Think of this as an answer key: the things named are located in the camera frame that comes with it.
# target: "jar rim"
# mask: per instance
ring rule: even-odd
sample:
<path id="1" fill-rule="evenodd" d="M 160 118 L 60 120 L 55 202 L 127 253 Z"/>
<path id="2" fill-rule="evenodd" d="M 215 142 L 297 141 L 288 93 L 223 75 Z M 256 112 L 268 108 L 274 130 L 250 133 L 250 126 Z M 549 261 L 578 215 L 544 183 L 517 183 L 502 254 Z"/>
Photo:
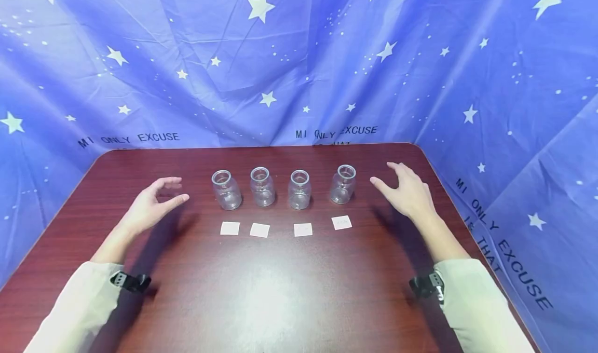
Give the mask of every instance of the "jar rim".
<path id="1" fill-rule="evenodd" d="M 218 175 L 220 173 L 225 173 L 227 175 L 226 180 L 223 182 L 217 182 L 215 179 L 216 175 Z M 223 184 L 227 183 L 229 180 L 231 180 L 231 178 L 232 178 L 232 175 L 228 170 L 218 170 L 217 172 L 213 173 L 213 175 L 212 175 L 212 183 L 216 184 L 216 185 L 223 185 Z"/>
<path id="2" fill-rule="evenodd" d="M 353 172 L 353 175 L 352 175 L 352 176 L 348 176 L 348 177 L 347 177 L 347 176 L 344 176 L 344 175 L 342 175 L 342 174 L 340 173 L 340 169 L 342 169 L 342 168 L 347 168 L 347 169 L 349 169 L 350 171 L 352 171 L 352 172 Z M 355 170 L 355 168 L 354 168 L 353 166 L 351 166 L 351 165 L 340 165 L 340 166 L 338 167 L 338 169 L 337 169 L 337 173 L 338 173 L 338 175 L 340 175 L 340 176 L 341 176 L 343 179 L 353 179 L 353 178 L 355 177 L 355 175 L 357 175 L 357 171 L 356 171 L 356 170 Z"/>
<path id="3" fill-rule="evenodd" d="M 253 177 L 253 173 L 255 173 L 258 170 L 263 170 L 265 171 L 265 177 L 264 179 L 255 179 Z M 252 180 L 255 180 L 256 182 L 263 182 L 264 180 L 268 179 L 268 177 L 270 176 L 270 171 L 268 171 L 268 169 L 264 168 L 264 167 L 256 167 L 255 169 L 253 169 L 251 171 L 251 173 L 249 173 L 249 176 L 251 177 Z"/>
<path id="4" fill-rule="evenodd" d="M 297 175 L 298 173 L 304 173 L 305 174 L 306 180 L 304 182 L 298 183 L 298 182 L 296 182 L 294 180 L 295 175 Z M 291 173 L 291 181 L 293 183 L 295 183 L 296 185 L 305 185 L 309 181 L 309 174 L 305 170 L 295 170 L 294 172 Z"/>

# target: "left hand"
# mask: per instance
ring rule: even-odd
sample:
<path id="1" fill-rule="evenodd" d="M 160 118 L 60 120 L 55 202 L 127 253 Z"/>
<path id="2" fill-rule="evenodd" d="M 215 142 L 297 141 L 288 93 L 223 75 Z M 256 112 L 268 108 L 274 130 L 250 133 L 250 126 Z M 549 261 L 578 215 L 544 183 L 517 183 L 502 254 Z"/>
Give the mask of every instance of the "left hand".
<path id="1" fill-rule="evenodd" d="M 154 183 L 137 195 L 116 228 L 136 236 L 156 226 L 166 214 L 189 200 L 189 195 L 185 193 L 174 196 L 166 202 L 158 202 L 158 196 L 165 196 L 162 194 L 163 190 L 181 189 L 181 181 L 182 178 L 177 176 L 160 178 L 154 181 Z"/>

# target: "right hand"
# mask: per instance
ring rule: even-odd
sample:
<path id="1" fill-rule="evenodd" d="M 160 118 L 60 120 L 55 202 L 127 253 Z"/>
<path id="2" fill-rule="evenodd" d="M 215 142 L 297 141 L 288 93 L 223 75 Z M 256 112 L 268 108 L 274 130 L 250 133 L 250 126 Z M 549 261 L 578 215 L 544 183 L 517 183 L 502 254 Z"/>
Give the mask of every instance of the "right hand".
<path id="1" fill-rule="evenodd" d="M 408 216 L 412 221 L 436 215 L 436 209 L 430 194 L 428 184 L 422 182 L 420 177 L 408 168 L 405 164 L 387 162 L 389 168 L 393 169 L 399 179 L 397 188 L 390 188 L 386 183 L 377 177 L 371 177 L 370 182 L 388 202 L 401 214 Z"/>

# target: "jar mouth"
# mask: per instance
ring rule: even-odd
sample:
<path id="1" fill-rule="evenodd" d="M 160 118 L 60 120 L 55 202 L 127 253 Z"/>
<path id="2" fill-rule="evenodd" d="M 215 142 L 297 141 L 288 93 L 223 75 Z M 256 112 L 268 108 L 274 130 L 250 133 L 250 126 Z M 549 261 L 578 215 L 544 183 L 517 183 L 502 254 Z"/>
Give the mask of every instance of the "jar mouth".
<path id="1" fill-rule="evenodd" d="M 270 171 L 264 167 L 257 167 L 249 173 L 249 176 L 256 182 L 263 182 L 270 176 Z"/>
<path id="2" fill-rule="evenodd" d="M 355 168 L 351 165 L 340 165 L 337 169 L 337 173 L 342 179 L 353 179 L 357 174 Z"/>
<path id="3" fill-rule="evenodd" d="M 309 174 L 304 170 L 295 170 L 291 174 L 291 180 L 296 185 L 304 185 L 309 181 Z"/>
<path id="4" fill-rule="evenodd" d="M 212 175 L 212 183 L 223 185 L 231 179 L 231 174 L 228 170 L 218 170 Z"/>

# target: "hand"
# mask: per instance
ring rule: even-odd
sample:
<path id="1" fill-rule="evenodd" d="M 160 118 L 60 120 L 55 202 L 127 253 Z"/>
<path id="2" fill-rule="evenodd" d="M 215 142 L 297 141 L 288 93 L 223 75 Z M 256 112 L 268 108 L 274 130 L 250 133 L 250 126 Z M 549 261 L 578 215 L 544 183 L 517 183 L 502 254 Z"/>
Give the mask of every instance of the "hand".
<path id="1" fill-rule="evenodd" d="M 405 164 L 387 162 L 386 165 L 397 173 L 399 186 L 396 189 L 390 188 L 376 177 L 370 178 L 370 182 L 382 192 L 388 202 L 412 221 L 436 215 L 428 184 L 423 183 L 420 177 Z"/>
<path id="2" fill-rule="evenodd" d="M 158 202 L 158 196 L 172 196 L 172 193 L 164 194 L 166 192 L 164 190 L 178 190 L 182 188 L 181 180 L 182 178 L 176 176 L 160 178 L 141 191 L 116 228 L 136 236 L 156 226 L 166 214 L 189 200 L 189 195 L 184 194 L 174 196 L 166 202 Z"/>

